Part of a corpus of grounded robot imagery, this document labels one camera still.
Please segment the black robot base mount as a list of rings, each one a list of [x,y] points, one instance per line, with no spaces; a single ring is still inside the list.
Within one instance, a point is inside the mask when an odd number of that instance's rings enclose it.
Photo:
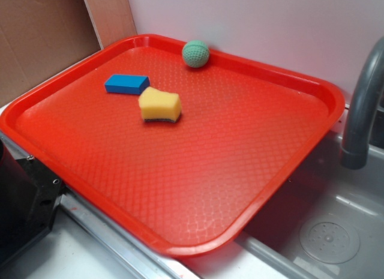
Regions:
[[[1,143],[1,264],[52,229],[62,179],[38,159],[15,159]]]

